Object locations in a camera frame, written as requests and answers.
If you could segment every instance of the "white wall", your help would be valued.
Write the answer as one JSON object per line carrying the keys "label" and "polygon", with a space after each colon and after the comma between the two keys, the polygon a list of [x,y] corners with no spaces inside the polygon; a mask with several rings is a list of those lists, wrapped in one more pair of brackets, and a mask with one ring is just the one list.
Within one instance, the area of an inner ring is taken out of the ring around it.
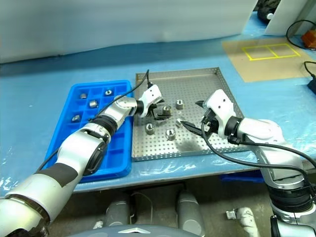
{"label": "white wall", "polygon": [[0,63],[241,33],[257,0],[0,0]]}

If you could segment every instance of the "table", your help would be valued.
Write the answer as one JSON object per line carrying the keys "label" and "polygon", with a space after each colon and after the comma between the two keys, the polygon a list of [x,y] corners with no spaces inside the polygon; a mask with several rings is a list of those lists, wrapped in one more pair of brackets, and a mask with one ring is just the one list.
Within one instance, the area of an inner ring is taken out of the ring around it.
{"label": "table", "polygon": [[[4,64],[0,79],[0,196],[42,163],[70,87],[128,79],[135,73],[220,67],[246,117],[270,119],[293,146],[316,156],[316,95],[310,78],[244,83],[221,47],[224,40],[264,38],[256,13],[243,34],[211,40],[113,46],[72,55]],[[316,54],[308,52],[314,59]],[[231,154],[256,161],[251,152]],[[134,162],[122,178],[78,184],[75,192],[112,189],[249,170],[215,155]]]}

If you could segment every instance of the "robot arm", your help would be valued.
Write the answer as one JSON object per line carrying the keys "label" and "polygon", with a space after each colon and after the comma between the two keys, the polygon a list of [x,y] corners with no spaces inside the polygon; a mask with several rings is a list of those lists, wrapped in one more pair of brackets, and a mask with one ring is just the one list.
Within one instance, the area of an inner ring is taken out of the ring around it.
{"label": "robot arm", "polygon": [[[208,136],[215,132],[233,144],[251,142],[291,147],[275,122],[236,117],[234,105],[223,90],[216,90],[202,106],[206,109],[202,122],[209,126],[206,133]],[[200,131],[192,128],[192,124],[184,122],[183,125],[199,135]],[[255,153],[258,163],[303,168],[300,157],[294,153],[271,147],[249,147]],[[316,206],[311,200],[310,187],[306,186],[303,175],[296,170],[275,168],[262,168],[261,173],[275,214],[271,219],[272,236],[315,237]]]}
{"label": "robot arm", "polygon": [[107,145],[128,116],[144,117],[162,100],[151,85],[140,100],[121,97],[62,143],[56,163],[37,171],[0,199],[0,237],[47,236],[55,220],[85,175],[96,172]]}

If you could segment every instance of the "black cable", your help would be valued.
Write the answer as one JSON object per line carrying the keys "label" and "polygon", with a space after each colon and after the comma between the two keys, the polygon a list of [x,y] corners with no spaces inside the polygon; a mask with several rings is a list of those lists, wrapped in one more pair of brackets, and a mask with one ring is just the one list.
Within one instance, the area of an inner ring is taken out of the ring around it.
{"label": "black cable", "polygon": [[44,160],[44,162],[38,167],[36,172],[38,172],[41,169],[43,169],[44,166],[57,154],[58,150],[59,150],[59,148],[57,148],[52,154],[50,154],[50,156],[46,160]]}
{"label": "black cable", "polygon": [[146,71],[144,77],[142,78],[141,82],[138,83],[134,88],[130,89],[128,92],[124,93],[123,95],[118,96],[117,98],[115,98],[114,100],[112,100],[109,104],[107,104],[105,107],[103,107],[95,116],[98,117],[103,111],[105,111],[111,104],[113,104],[115,101],[119,100],[120,98],[124,97],[125,95],[128,95],[129,93],[133,92],[134,90],[136,90],[138,87],[140,87],[140,85],[144,82],[144,80],[147,79],[147,81],[149,81],[149,69]]}
{"label": "black cable", "polygon": [[307,64],[308,64],[308,63],[316,64],[316,62],[312,62],[312,61],[305,61],[305,62],[304,62],[304,67],[305,67],[306,71],[311,75],[312,78],[315,78],[315,77],[316,77],[315,74],[312,73],[312,72],[307,68]]}
{"label": "black cable", "polygon": [[314,26],[316,26],[316,24],[315,24],[313,21],[309,21],[309,20],[299,20],[299,21],[295,21],[292,25],[290,25],[290,26],[287,28],[287,31],[286,31],[286,34],[285,34],[286,39],[287,39],[292,45],[294,45],[294,46],[296,46],[296,47],[299,47],[299,48],[302,48],[302,49],[316,50],[316,48],[307,48],[307,47],[303,47],[303,46],[297,45],[297,44],[293,43],[293,42],[290,40],[290,38],[289,38],[289,36],[288,36],[288,33],[289,33],[290,29],[291,29],[295,24],[297,24],[297,23],[299,23],[299,22],[309,22],[309,23],[312,23]]}
{"label": "black cable", "polygon": [[240,142],[240,144],[247,145],[247,146],[272,147],[272,148],[277,148],[277,149],[285,150],[285,151],[288,151],[288,152],[292,152],[292,153],[295,153],[295,154],[305,158],[306,160],[308,160],[316,168],[316,161],[313,158],[311,158],[307,154],[305,154],[303,152],[300,152],[298,150],[295,150],[293,148],[280,146],[280,145],[276,145],[276,144],[257,143],[257,142]]}
{"label": "black cable", "polygon": [[294,166],[291,166],[291,165],[253,163],[253,162],[243,161],[243,160],[240,160],[240,159],[235,159],[235,158],[229,157],[229,156],[227,156],[227,155],[225,155],[225,154],[222,154],[222,153],[220,153],[219,151],[217,151],[217,150],[210,144],[210,142],[208,141],[208,138],[207,138],[207,136],[206,136],[206,134],[205,134],[205,131],[204,131],[204,126],[205,126],[205,123],[202,122],[202,123],[201,123],[202,138],[204,139],[204,141],[206,142],[206,144],[208,145],[208,147],[211,149],[211,151],[212,151],[214,154],[216,154],[216,155],[220,156],[221,158],[226,159],[226,160],[228,160],[228,161],[230,161],[230,162],[234,162],[234,163],[242,164],[242,165],[248,165],[248,166],[252,166],[252,167],[256,167],[256,168],[290,169],[290,170],[298,171],[298,172],[300,172],[300,173],[303,175],[304,181],[305,181],[306,185],[310,187],[311,195],[312,195],[312,196],[315,196],[313,187],[312,187],[311,183],[310,183],[309,180],[308,180],[308,175],[307,175],[306,171],[304,171],[303,169],[300,169],[300,168],[297,168],[297,167],[294,167]]}

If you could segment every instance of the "metal perforated tray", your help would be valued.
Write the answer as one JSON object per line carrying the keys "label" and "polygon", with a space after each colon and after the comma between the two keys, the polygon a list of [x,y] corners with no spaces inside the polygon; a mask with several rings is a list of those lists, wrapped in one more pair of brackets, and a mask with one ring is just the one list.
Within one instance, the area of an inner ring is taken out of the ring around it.
{"label": "metal perforated tray", "polygon": [[[144,73],[136,74],[136,83],[143,76]],[[207,99],[217,89],[225,91],[234,104],[236,115],[243,118],[243,114],[219,68],[154,72],[150,73],[149,77],[152,83],[159,86],[165,100],[163,105],[171,106],[172,117],[165,121],[154,121],[152,117],[134,117],[132,157],[135,161],[212,153],[201,137],[190,133],[183,126],[177,127],[176,120],[189,121],[200,127],[204,110],[195,102]],[[135,92],[135,97],[139,98],[146,88],[147,84],[143,83]],[[177,110],[175,107],[176,100],[179,99],[184,101],[182,110]],[[158,114],[161,114],[163,105],[159,105],[156,109]],[[145,132],[145,125],[149,122],[155,126],[156,131],[153,135],[148,135]],[[165,133],[169,128],[176,130],[174,141],[168,141],[166,138]],[[217,134],[212,134],[209,141],[214,148],[221,152],[247,150],[245,146],[228,143]]]}

